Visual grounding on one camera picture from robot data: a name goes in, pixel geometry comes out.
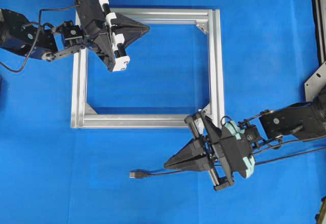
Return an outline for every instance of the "blue table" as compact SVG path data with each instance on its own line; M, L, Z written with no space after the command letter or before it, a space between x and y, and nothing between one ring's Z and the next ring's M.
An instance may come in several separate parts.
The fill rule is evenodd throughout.
M38 9L73 1L0 0L0 6L34 21ZM110 2L220 9L226 113L236 121L303 101L303 82L318 67L311 0ZM69 19L74 11L45 13L43 21ZM91 55L89 103L197 109L208 99L208 77L201 75L207 72L205 38L195 27L153 26L127 49L128 70L116 74ZM12 66L22 62L0 54ZM145 64L152 72L133 72ZM22 73L0 69L0 76L0 223L314 223L326 195L324 152L258 166L251 178L236 175L235 185L220 192L207 173L130 180L130 170L161 169L190 132L70 129L72 57L29 60ZM323 144L296 143L256 159Z

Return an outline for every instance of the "wire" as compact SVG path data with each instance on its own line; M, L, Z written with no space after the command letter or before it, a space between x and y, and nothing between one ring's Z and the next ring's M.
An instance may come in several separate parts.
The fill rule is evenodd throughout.
M272 162L279 161L279 160L282 160L282 159L293 158L293 157L296 157L296 156L300 156L300 155L304 155L304 154L310 154L310 153L317 152L317 151L322 151L322 150L326 150L326 147L321 147L321 148L310 150L310 151L304 151L304 152L299 152L299 153L296 153L296 154L290 154L290 155L286 155L286 156L282 156L282 157L278 157L278 158L274 158L274 159L260 161L260 162L255 163L255 165L263 165L263 164L267 164L267 163L272 163ZM178 171L173 171L173 172L164 172L164 173L155 173L155 174L148 173L148 177L172 175L172 174L178 174L178 173L185 172L185 171L186 170L178 170Z
M261 161L261 162L257 162L255 165L267 164L267 163L275 162L275 161L278 161L278 160L288 159L288 158L300 156L300 155L303 155L303 154L309 154L309 153L313 153L313 152L317 152L317 151L321 151L321 150L325 150L325 149L326 149L326 147L321 147L321 148L310 150L310 151L304 151L304 152L300 152L300 153L296 153L296 154L290 154L290 155L282 156L282 157L275 158L275 159L269 159L269 160L264 160L264 161Z
M262 150L259 150L259 151L255 152L255 153L253 153L253 155L260 154L260 153L265 152L265 151L267 151L269 149L278 148L278 147L280 147L280 146L282 146L284 144L289 144L289 143L294 143L294 142L310 142L310 141L321 139L321 138L325 138L325 137L326 137L326 135L324 135L324 136L317 136L317 137L311 137L311 138L304 139L304 140L294 139L294 140L286 141L286 142L283 142L283 143L280 143L280 144L277 144L277 145L269 146L266 149L262 149Z
M39 38L39 35L40 35L40 31L42 29L42 25L41 25L41 16L42 16L42 12L45 12L45 11L66 11L66 10L69 10L69 9L72 9L74 7L77 7L79 5L72 5L72 6L69 6L69 7L66 7L66 8L58 8L58 9L40 9L39 11L39 21L38 22L31 22L31 25L32 24L36 24L38 25L37 27L37 31L36 31L36 35L35 35L35 39L34 39L34 42L28 52L28 54L26 55L25 57L25 60L24 62L21 64L20 68L18 70L13 70L11 68L9 68L7 65L5 65L4 63L0 62L0 65L2 65L4 68L6 68L7 70L13 72L13 73L19 73L20 71L22 71L27 63L27 60L29 59L29 57L31 56L32 54L32 51L36 45L36 42Z
M149 173L149 176L163 176L163 175L172 175L172 174L177 174L180 172L185 172L185 170L178 170L178 171L173 171L173 172L163 172L163 173Z

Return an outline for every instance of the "aluminum frame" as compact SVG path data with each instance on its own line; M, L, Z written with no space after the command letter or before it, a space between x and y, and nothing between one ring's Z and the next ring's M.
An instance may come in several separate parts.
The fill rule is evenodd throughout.
M195 24L208 35L210 103L203 108L213 123L225 115L219 10L111 8L141 23ZM80 24L76 14L76 23ZM187 115L98 115L87 103L88 50L74 54L72 77L72 128L187 128Z

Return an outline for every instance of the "screw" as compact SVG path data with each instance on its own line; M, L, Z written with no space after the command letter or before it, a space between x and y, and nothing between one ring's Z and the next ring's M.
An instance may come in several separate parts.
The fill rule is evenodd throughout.
M277 119L277 118L275 118L275 119L273 120L273 122L274 122L274 124L279 124L279 123L280 123L280 120Z
M250 134L247 135L247 140L248 140L248 141L251 141L252 139L254 139L254 137L253 137L252 135L250 135Z

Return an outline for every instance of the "robotic arm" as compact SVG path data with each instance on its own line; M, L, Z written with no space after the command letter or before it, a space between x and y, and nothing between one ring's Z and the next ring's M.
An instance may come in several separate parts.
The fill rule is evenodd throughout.
M259 118L268 139L263 139L257 127L250 121ZM197 120L201 120L207 135L199 132ZM265 145L277 149L285 135L294 135L298 140L311 141L326 136L326 87L312 102L296 103L280 110L265 110L238 124L228 121L221 128L213 125L202 111L188 116L193 139L165 164L166 169L208 171L215 191L234 184L233 173L248 178L254 171L256 150ZM215 169L219 162L225 176L220 177Z
M41 25L42 11L62 11L72 7L76 7L80 26L72 21L65 21L57 27L50 23ZM39 22L29 22L22 14L0 9L0 47L25 56L24 64L29 57L51 62L87 47L97 54L109 71L125 70L130 61L125 48L148 31L148 26L112 13L108 3L101 6L99 0L75 0L75 5L65 9L42 9ZM63 50L58 50L55 42L54 36L59 34Z

